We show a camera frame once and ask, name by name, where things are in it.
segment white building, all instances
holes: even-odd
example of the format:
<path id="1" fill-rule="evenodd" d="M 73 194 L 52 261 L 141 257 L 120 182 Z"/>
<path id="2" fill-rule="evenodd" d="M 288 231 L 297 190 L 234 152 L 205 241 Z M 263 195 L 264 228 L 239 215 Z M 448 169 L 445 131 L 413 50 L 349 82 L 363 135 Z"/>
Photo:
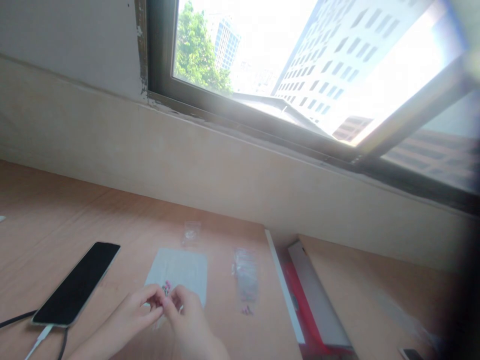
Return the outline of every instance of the white building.
<path id="1" fill-rule="evenodd" d="M 215 67 L 229 70 L 242 37 L 234 29 L 231 18 L 222 14 L 210 14 L 207 21 L 208 32 L 215 47 Z"/>
<path id="2" fill-rule="evenodd" d="M 319 0 L 271 94 L 321 127 L 432 1 Z"/>

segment wooden board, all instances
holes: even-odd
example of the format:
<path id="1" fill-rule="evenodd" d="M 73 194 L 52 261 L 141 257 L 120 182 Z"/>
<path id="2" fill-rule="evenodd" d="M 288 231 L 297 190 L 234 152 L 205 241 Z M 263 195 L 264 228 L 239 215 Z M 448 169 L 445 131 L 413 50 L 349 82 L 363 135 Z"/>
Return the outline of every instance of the wooden board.
<path id="1" fill-rule="evenodd" d="M 398 348 L 431 358 L 424 334 L 412 335 L 411 317 L 443 335 L 454 275 L 313 237 L 299 239 L 360 360 L 403 360 Z"/>
<path id="2" fill-rule="evenodd" d="M 96 241 L 120 253 L 68 334 L 65 359 L 123 300 L 141 288 L 160 247 L 181 249 L 185 221 L 201 221 L 190 251 L 208 259 L 205 306 L 212 331 L 232 359 L 301 359 L 264 227 L 0 161 L 0 321 L 43 304 Z M 259 303 L 254 316 L 236 305 L 234 247 L 256 251 Z M 0 358 L 23 359 L 41 328 L 28 320 L 0 329 Z M 31 359 L 55 359 L 53 330 Z M 169 325 L 133 339 L 115 359 L 179 359 Z"/>

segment phone screen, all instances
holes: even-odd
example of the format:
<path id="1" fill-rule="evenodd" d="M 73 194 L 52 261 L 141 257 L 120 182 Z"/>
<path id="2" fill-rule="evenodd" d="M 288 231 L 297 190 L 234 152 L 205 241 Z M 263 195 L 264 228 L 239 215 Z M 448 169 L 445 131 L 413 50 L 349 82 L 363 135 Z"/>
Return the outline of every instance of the phone screen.
<path id="1" fill-rule="evenodd" d="M 107 272 L 120 245 L 96 242 L 35 313 L 33 324 L 71 325 Z"/>

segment white paper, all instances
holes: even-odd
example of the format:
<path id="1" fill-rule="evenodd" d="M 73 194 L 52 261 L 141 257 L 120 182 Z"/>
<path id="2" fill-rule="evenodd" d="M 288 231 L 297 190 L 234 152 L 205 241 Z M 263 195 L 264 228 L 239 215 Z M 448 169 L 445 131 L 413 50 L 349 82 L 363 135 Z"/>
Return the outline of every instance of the white paper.
<path id="1" fill-rule="evenodd" d="M 160 248 L 146 276 L 145 285 L 165 285 L 170 281 L 171 288 L 183 285 L 200 297 L 202 307 L 207 301 L 207 257 L 190 251 Z M 162 316 L 154 329 L 158 329 L 165 321 Z"/>

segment green foliage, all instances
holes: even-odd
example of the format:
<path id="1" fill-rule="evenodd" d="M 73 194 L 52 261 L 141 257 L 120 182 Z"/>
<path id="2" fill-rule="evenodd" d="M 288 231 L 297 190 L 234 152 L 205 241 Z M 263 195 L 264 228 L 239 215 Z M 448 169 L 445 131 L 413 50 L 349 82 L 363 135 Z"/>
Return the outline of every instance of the green foliage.
<path id="1" fill-rule="evenodd" d="M 185 4 L 178 16 L 174 74 L 214 93 L 232 93 L 230 71 L 215 68 L 215 48 L 204 12 L 194 12 L 191 1 Z"/>

